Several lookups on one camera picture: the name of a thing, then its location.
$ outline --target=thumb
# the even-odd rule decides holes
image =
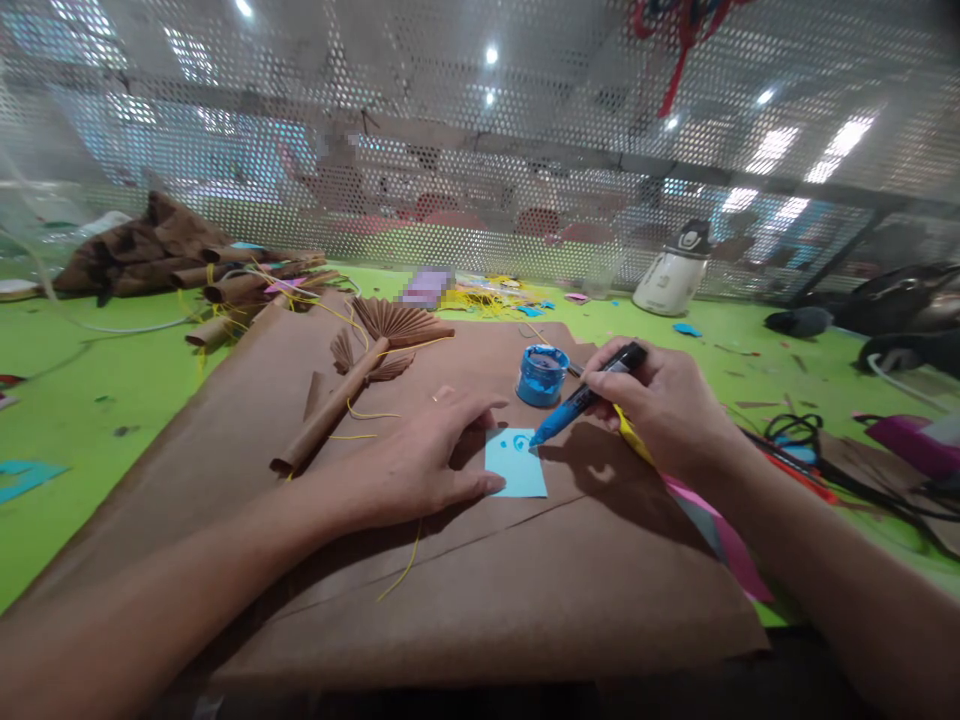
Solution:
[[[458,502],[476,500],[485,495],[500,492],[507,485],[507,481],[496,473],[486,470],[460,470],[453,474],[453,488],[447,503],[453,505]]]
[[[594,371],[586,373],[583,382],[604,400],[623,408],[632,408],[643,402],[649,390],[630,373]]]

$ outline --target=craft table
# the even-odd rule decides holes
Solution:
[[[334,267],[349,274],[365,295],[391,299],[399,296],[410,278],[409,272]],[[577,306],[564,300],[565,289],[538,289],[556,309],[531,319],[534,327],[538,320],[561,321],[575,338],[597,345],[613,335],[634,335],[686,350],[698,360],[720,400],[731,406],[737,401],[781,402],[786,392],[798,412],[822,415],[834,435],[865,442],[869,440],[852,413],[930,414],[920,401],[851,368],[860,347],[857,339],[836,330],[813,341],[777,335],[763,327],[763,318],[772,312],[768,307],[695,301],[683,320],[703,333],[702,339],[695,339],[677,333],[676,320],[645,313],[627,296]],[[69,301],[66,307],[78,320],[111,328],[161,324],[185,314],[174,293],[114,299],[104,309],[96,309],[92,298]],[[464,312],[442,314],[456,320],[471,318]],[[83,526],[204,376],[229,353],[221,348],[202,358],[183,342],[183,334],[184,327],[174,327],[140,335],[105,335],[68,323],[46,300],[0,305],[0,374],[29,378],[10,393],[20,402],[0,411],[0,462],[40,461],[69,468],[0,505],[0,547],[5,548],[0,555],[0,610]],[[805,370],[794,355],[802,358]],[[948,404],[958,404],[960,383],[923,371],[914,373],[911,382]],[[801,402],[813,403],[816,409]],[[766,419],[787,410],[781,406],[740,412],[763,427]],[[746,424],[743,418],[737,420]],[[941,555],[911,526],[886,515],[837,512],[872,541],[960,597],[960,563]],[[787,599],[756,607],[767,627],[799,617]]]

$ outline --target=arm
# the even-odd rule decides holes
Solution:
[[[435,397],[343,467],[285,483],[103,584],[0,624],[0,715],[132,716],[318,548],[502,489],[497,475],[454,473],[447,463],[463,429],[492,427],[490,408],[505,401],[450,388]]]
[[[896,716],[960,707],[960,605],[863,538],[786,479],[739,432],[686,353],[644,343],[635,376],[596,372],[627,339],[608,343],[584,381],[620,405],[658,469],[695,489],[800,601],[860,693]],[[593,410],[615,429],[608,403]]]

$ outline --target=pink paper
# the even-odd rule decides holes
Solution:
[[[306,278],[297,278],[295,280],[278,280],[273,285],[268,287],[263,291],[264,295],[269,295],[270,293],[278,293],[280,290],[289,290],[291,287],[299,287],[303,284]]]
[[[727,568],[740,583],[740,587],[743,588],[747,597],[757,602],[773,602],[773,593],[770,592],[770,588],[760,577],[760,572],[757,570],[753,558],[750,557],[750,551],[747,550],[746,543],[733,529],[733,526],[724,520],[710,503],[681,481],[671,477],[664,478],[664,480],[671,492],[703,508],[713,516],[713,521],[717,525],[717,534],[720,536],[720,544],[723,545],[723,552],[727,556]]]

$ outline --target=hand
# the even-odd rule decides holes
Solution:
[[[648,353],[643,365],[632,374],[599,372],[631,341],[610,340],[584,367],[583,381],[604,398],[587,410],[589,414],[617,430],[620,418],[612,403],[619,405],[657,469],[691,485],[723,471],[727,460],[755,452],[687,353],[637,340]]]
[[[498,395],[444,386],[418,411],[405,414],[389,437],[323,468],[317,482],[340,476],[335,502],[344,505],[356,529],[396,525],[499,492],[506,485],[499,475],[454,472],[449,462],[463,431],[470,425],[496,427],[491,409],[506,405]]]

